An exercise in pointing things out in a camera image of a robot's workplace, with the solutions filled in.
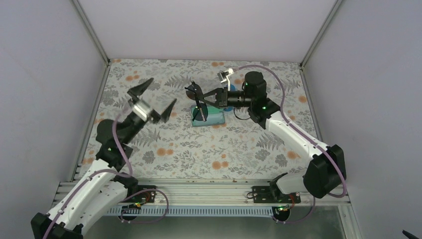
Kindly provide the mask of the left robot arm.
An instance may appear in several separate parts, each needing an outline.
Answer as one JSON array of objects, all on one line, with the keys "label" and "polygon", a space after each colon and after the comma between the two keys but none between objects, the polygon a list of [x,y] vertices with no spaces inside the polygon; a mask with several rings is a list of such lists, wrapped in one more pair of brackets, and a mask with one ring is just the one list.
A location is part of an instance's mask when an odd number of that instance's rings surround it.
[{"label": "left robot arm", "polygon": [[123,121],[105,119],[97,126],[96,141],[101,144],[95,160],[84,176],[56,206],[47,213],[37,213],[31,220],[36,239],[82,239],[89,229],[113,206],[131,202],[142,194],[133,176],[129,143],[148,122],[169,120],[176,103],[173,100],[162,114],[156,112],[141,95],[154,81],[128,90],[130,100]]}]

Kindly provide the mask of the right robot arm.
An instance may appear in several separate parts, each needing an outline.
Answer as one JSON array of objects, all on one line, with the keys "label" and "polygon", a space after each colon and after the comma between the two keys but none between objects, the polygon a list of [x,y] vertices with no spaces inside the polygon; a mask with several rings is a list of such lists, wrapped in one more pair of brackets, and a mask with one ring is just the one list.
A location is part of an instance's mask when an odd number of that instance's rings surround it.
[{"label": "right robot arm", "polygon": [[283,202],[289,194],[308,192],[316,198],[325,195],[341,198],[347,193],[344,152],[338,145],[329,146],[312,137],[287,116],[281,106],[267,97],[267,83],[261,72],[246,73],[240,91],[216,88],[199,93],[194,88],[195,101],[216,108],[247,108],[256,124],[273,133],[290,146],[307,163],[305,172],[283,173],[270,181],[269,195]]}]

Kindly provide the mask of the grey glasses case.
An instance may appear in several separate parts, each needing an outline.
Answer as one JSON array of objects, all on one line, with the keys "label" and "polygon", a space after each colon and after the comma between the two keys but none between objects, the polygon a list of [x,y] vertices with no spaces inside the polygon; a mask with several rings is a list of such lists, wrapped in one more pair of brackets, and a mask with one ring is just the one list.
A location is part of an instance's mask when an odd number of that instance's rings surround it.
[{"label": "grey glasses case", "polygon": [[202,110],[206,120],[196,105],[191,105],[191,121],[193,127],[221,125],[225,123],[224,110],[209,105],[202,105]]}]

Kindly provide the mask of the black sunglasses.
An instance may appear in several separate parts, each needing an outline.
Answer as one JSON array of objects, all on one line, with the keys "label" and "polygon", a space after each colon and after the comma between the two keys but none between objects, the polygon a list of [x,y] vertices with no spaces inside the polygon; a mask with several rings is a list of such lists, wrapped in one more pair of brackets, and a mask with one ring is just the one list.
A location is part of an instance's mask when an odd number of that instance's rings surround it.
[{"label": "black sunglasses", "polygon": [[186,95],[195,102],[192,111],[192,121],[206,122],[208,118],[208,109],[205,103],[201,102],[200,96],[203,94],[202,89],[194,81],[185,87]]}]

